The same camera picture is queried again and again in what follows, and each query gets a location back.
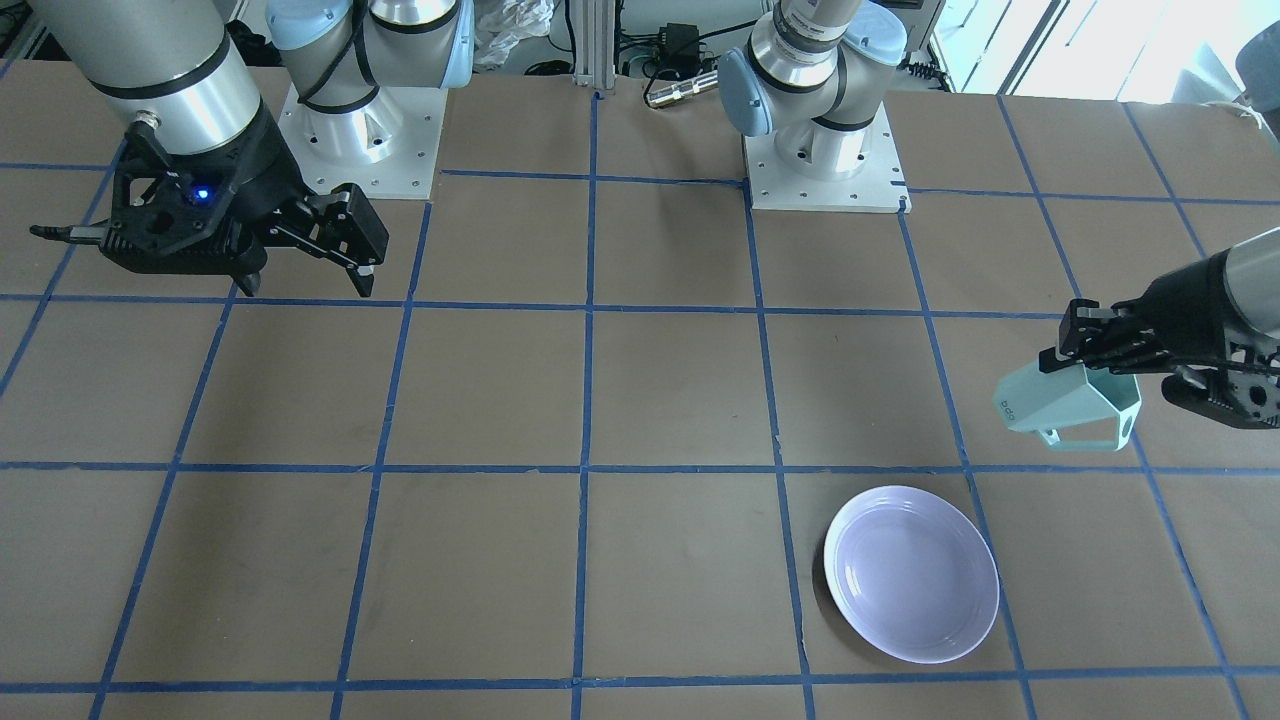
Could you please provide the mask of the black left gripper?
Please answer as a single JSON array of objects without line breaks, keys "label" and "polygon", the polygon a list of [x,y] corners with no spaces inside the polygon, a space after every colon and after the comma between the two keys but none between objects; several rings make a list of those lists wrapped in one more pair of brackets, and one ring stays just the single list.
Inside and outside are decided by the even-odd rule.
[{"label": "black left gripper", "polygon": [[1038,355],[1038,370],[1083,365],[1143,375],[1231,361],[1251,347],[1251,331],[1228,297],[1226,259],[1217,252],[1156,278],[1140,296],[1140,315],[1133,304],[1101,307],[1093,300],[1071,300],[1057,343]]}]

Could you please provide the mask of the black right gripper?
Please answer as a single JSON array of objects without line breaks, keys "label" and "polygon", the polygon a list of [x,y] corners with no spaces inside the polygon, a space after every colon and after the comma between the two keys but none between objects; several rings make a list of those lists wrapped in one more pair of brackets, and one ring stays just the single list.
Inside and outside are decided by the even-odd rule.
[{"label": "black right gripper", "polygon": [[141,274],[229,275],[256,297],[268,249],[297,249],[344,269],[361,299],[372,296],[388,228],[360,184],[311,193],[268,105],[205,152],[164,150],[157,126],[138,111],[125,129],[101,224],[106,259]]}]

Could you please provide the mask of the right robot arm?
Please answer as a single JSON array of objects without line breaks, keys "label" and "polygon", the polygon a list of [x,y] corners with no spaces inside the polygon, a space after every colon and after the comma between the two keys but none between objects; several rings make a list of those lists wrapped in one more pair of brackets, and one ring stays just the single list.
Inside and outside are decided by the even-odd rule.
[{"label": "right robot arm", "polygon": [[271,249],[338,265],[371,296],[389,231],[372,200],[426,196],[438,141],[396,92],[444,94],[474,70],[471,1],[270,1],[296,108],[283,129],[210,1],[35,1],[124,123],[109,214],[31,234],[137,274],[227,275],[253,297]]}]

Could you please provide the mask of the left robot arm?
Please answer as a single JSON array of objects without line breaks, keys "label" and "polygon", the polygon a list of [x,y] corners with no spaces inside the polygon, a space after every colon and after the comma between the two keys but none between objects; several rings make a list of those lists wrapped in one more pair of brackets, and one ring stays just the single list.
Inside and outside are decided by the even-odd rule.
[{"label": "left robot arm", "polygon": [[[778,1],[741,47],[717,65],[719,100],[745,140],[783,174],[773,199],[805,210],[901,211],[897,156],[877,129],[908,32],[888,9],[863,1]],[[1111,306],[1074,299],[1039,374],[1087,366],[1112,374],[1180,375],[1194,387],[1266,375],[1277,351],[1268,299],[1277,266],[1258,237],[1152,281]]]}]

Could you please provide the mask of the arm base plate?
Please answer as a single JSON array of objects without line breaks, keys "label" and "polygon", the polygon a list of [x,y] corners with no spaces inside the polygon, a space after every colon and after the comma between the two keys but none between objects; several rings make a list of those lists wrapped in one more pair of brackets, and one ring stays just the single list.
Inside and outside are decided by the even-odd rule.
[{"label": "arm base plate", "polygon": [[742,138],[751,205],[768,211],[906,214],[913,201],[884,104],[842,132],[808,123]]},{"label": "arm base plate", "polygon": [[289,88],[278,119],[306,184],[355,183],[369,199],[428,201],[442,138],[445,88],[381,88],[344,115],[315,111]]}]

